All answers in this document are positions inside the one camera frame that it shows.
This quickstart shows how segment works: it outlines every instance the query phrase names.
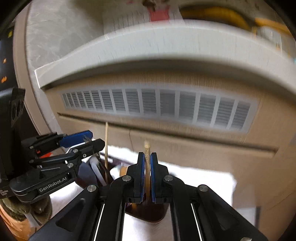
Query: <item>air vent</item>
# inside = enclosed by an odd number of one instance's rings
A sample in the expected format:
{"label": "air vent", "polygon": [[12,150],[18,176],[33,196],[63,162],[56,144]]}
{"label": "air vent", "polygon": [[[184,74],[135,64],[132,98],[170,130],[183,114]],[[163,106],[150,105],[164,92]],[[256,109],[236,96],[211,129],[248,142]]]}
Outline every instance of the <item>air vent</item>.
{"label": "air vent", "polygon": [[109,90],[101,90],[101,95],[106,111],[113,111],[113,105]]}
{"label": "air vent", "polygon": [[243,128],[247,115],[249,113],[250,106],[251,105],[249,103],[241,101],[237,104],[237,109],[234,114],[231,128],[239,130]]}
{"label": "air vent", "polygon": [[85,98],[85,101],[86,101],[87,108],[93,109],[94,105],[93,105],[93,102],[91,100],[90,92],[89,91],[84,91],[83,94],[84,94],[84,98]]}
{"label": "air vent", "polygon": [[122,90],[112,90],[116,111],[126,111]]}
{"label": "air vent", "polygon": [[179,118],[192,121],[194,114],[196,93],[181,92],[179,102]]}
{"label": "air vent", "polygon": [[74,93],[71,93],[71,96],[72,96],[72,99],[73,99],[73,102],[74,102],[75,107],[76,108],[79,108],[80,106],[79,106],[79,102],[78,102],[76,93],[75,92]]}
{"label": "air vent", "polygon": [[70,104],[70,107],[73,108],[74,107],[74,103],[73,103],[73,100],[72,100],[72,97],[71,97],[71,94],[70,93],[67,93],[67,98],[68,98],[68,102]]}
{"label": "air vent", "polygon": [[142,90],[144,114],[156,114],[155,90]]}
{"label": "air vent", "polygon": [[127,89],[126,100],[128,102],[129,112],[140,113],[140,103],[137,89]]}
{"label": "air vent", "polygon": [[61,93],[66,109],[175,121],[202,128],[247,132],[257,101],[192,87],[89,87]]}
{"label": "air vent", "polygon": [[160,114],[162,116],[175,116],[174,91],[160,91]]}
{"label": "air vent", "polygon": [[67,95],[66,94],[63,94],[63,99],[65,101],[66,107],[70,107],[70,103],[68,101],[68,98],[67,98]]}
{"label": "air vent", "polygon": [[83,96],[81,92],[77,92],[78,100],[80,103],[81,108],[86,108],[86,104],[84,102]]}
{"label": "air vent", "polygon": [[92,91],[91,95],[93,97],[94,105],[95,105],[96,109],[97,110],[103,110],[99,92],[98,91]]}
{"label": "air vent", "polygon": [[211,123],[216,96],[213,95],[201,95],[200,105],[198,108],[197,121],[203,123]]}
{"label": "air vent", "polygon": [[219,103],[219,108],[215,120],[216,126],[223,126],[227,127],[230,115],[233,109],[234,100],[227,99],[227,98],[221,98]]}

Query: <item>wooden skewer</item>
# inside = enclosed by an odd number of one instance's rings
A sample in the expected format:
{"label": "wooden skewer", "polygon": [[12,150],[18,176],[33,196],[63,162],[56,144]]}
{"label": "wooden skewer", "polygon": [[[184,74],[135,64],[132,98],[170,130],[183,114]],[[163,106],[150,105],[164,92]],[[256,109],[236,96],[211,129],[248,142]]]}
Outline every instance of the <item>wooden skewer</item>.
{"label": "wooden skewer", "polygon": [[[108,122],[105,127],[105,167],[108,170]],[[108,184],[108,175],[105,173],[106,184]]]}
{"label": "wooden skewer", "polygon": [[145,187],[146,187],[146,202],[150,198],[150,144],[144,142],[145,147]]}

